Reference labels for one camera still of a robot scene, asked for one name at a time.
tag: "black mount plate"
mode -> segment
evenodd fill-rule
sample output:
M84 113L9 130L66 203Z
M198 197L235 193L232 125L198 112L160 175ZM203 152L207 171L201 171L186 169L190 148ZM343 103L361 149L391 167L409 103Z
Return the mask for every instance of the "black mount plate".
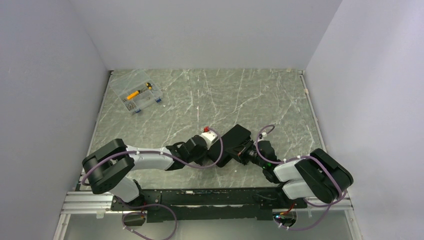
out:
M288 199L281 194L281 187L209 188L209 189L144 189L144 198L130 202L132 207L159 203L170 207L178 220L211 220L256 218L272 220L273 209L288 209L295 203L295 209L307 207L301 198ZM112 211L139 211L121 204L113 197ZM148 223L173 220L168 210L149 207Z

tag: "white enclosure wall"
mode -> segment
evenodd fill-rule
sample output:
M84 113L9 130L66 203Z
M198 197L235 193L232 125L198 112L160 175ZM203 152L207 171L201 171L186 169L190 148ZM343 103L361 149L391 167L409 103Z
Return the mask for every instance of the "white enclosure wall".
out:
M71 0L110 70L305 69L342 0Z
M0 239L52 239L108 72L67 0L0 3Z
M364 239L423 239L424 1L343 0L306 69Z

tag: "clear plastic box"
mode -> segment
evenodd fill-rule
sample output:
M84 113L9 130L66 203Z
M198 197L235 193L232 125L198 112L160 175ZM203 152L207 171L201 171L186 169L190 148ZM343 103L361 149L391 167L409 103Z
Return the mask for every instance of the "clear plastic box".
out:
M110 87L131 114L140 113L142 109L149 105L159 103L163 96L159 87L152 82L144 71L139 71L136 76L129 78L117 78L110 83ZM138 92L135 97L127 99L135 92Z

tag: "marble surface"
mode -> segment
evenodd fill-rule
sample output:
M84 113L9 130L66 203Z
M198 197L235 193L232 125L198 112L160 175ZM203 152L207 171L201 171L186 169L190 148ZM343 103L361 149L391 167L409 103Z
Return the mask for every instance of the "marble surface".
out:
M139 148L184 141L211 126L221 135L240 124L252 132L275 124L267 137L278 158L308 154L320 147L317 130L296 70L147 69L116 70L110 81L138 81L143 71L163 91L162 102L131 115L107 90L91 152L121 138ZM127 175L142 188L237 188L274 186L254 164L231 160L225 167L175 171L136 170Z

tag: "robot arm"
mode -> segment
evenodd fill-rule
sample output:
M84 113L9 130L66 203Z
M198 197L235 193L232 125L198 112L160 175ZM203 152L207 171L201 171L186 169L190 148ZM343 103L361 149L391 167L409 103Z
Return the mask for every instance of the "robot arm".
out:
M177 142L161 148L137 148L125 145L122 139L117 138L87 156L82 165L86 173L91 171L87 179L94 194L110 192L128 203L140 196L142 191L135 180L125 177L127 173L141 169L172 171L185 166L172 156L187 164L201 163L217 138L214 132L205 131L191 137L187 142ZM105 163L95 168L104 160Z
M320 201L330 204L334 199L340 197L334 183L339 186L341 192L353 184L352 175L324 150L317 148L307 156L280 160L270 141L264 139L266 135L265 132L260 134L255 143L250 137L249 130L238 124L235 125L222 136L222 139L229 141L224 141L226 154L223 155L221 164L218 163L217 166L223 167L230 159L235 159L243 165L249 162L258 165L269 182L282 185L284 194L290 200L316 197ZM211 146L208 156L212 160L217 157L218 148L216 143ZM334 181L323 171L322 167L328 171Z

